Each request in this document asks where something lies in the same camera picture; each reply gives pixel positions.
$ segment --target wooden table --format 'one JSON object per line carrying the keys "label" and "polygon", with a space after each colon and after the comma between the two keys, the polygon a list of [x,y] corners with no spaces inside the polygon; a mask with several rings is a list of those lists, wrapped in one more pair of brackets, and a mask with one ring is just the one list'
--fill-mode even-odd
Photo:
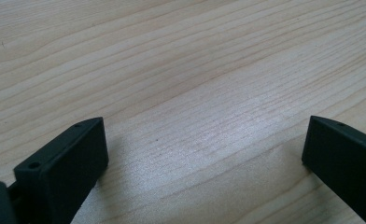
{"label": "wooden table", "polygon": [[362,223],[302,166],[311,115],[366,133],[366,0],[0,1],[0,180],[105,118],[73,223]]}

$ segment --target black plastic bracket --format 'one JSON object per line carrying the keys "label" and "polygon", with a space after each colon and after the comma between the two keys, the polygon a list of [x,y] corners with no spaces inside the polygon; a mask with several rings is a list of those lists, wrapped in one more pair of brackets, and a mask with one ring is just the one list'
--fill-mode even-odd
{"label": "black plastic bracket", "polygon": [[366,221],[366,134],[341,122],[311,117],[303,164]]}
{"label": "black plastic bracket", "polygon": [[0,224],[70,223],[107,164],[103,119],[71,126],[0,182]]}

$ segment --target wood grain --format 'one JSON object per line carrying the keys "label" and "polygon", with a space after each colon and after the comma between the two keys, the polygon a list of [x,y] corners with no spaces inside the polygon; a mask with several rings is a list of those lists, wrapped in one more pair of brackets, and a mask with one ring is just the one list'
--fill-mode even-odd
{"label": "wood grain", "polygon": [[105,118],[73,223],[363,223],[302,166],[311,115],[366,133],[366,0],[0,1],[0,180]]}

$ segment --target hole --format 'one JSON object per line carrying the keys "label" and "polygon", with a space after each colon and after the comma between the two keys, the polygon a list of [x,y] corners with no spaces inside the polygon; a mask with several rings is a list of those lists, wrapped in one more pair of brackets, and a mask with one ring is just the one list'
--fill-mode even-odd
{"label": "hole", "polygon": [[34,161],[31,164],[29,164],[29,169],[35,169],[35,168],[38,168],[39,166],[40,166],[40,162]]}

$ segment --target black plastic block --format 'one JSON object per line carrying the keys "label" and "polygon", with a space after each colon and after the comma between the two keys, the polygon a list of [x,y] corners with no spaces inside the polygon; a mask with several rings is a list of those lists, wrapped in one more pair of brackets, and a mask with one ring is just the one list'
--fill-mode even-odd
{"label": "black plastic block", "polygon": [[311,117],[303,164],[366,221],[366,134]]}
{"label": "black plastic block", "polygon": [[70,223],[107,163],[102,118],[75,124],[20,163],[17,191],[31,205],[30,222]]}

